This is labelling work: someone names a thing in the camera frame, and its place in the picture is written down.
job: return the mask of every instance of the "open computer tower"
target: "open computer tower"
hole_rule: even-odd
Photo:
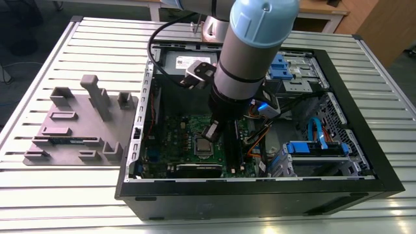
[[[218,63],[222,45],[158,41],[152,52],[180,81],[196,59]],[[199,135],[210,87],[176,87],[148,62],[116,189],[140,219],[328,215],[404,190],[327,52],[282,48],[266,86],[282,106],[324,94],[292,106],[254,149],[247,140],[263,121],[255,102],[211,143]]]

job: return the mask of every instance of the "light blue robot arm cap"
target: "light blue robot arm cap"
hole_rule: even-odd
[[[299,0],[236,0],[230,23],[239,39],[271,48],[287,39],[299,13]]]
[[[171,6],[176,6],[179,9],[183,10],[183,5],[182,5],[182,0],[160,0],[162,3],[171,5]]]

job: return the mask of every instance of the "green circuit board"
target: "green circuit board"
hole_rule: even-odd
[[[227,156],[223,139],[212,143],[212,155],[196,155],[196,141],[200,133],[210,125],[210,116],[166,116],[162,135],[162,144],[147,149],[150,161],[150,175],[154,178],[167,177],[167,165],[180,163],[216,164],[223,166],[222,177],[255,177],[255,160],[243,164],[244,170],[230,173],[227,171]],[[244,138],[250,134],[248,120],[239,121],[239,134]]]

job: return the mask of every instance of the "metal slotted worktable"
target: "metal slotted worktable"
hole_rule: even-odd
[[[327,50],[374,130],[406,192],[331,216],[142,222],[114,199],[119,167],[23,164],[54,87],[86,93],[79,80],[99,76],[110,95],[139,96],[147,42],[159,22],[84,18],[71,22],[0,134],[0,232],[66,230],[96,233],[416,233],[416,112],[366,44],[350,35],[294,32],[284,46]],[[200,41],[188,24],[160,39]]]

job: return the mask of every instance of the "black computer case frame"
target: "black computer case frame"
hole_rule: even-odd
[[[376,179],[268,181],[264,178],[256,182],[126,183],[126,156],[116,199],[126,201],[140,219],[330,215],[368,199],[384,198],[404,191],[327,52],[286,49],[314,53],[348,120],[348,128],[355,133],[368,163],[376,172]]]

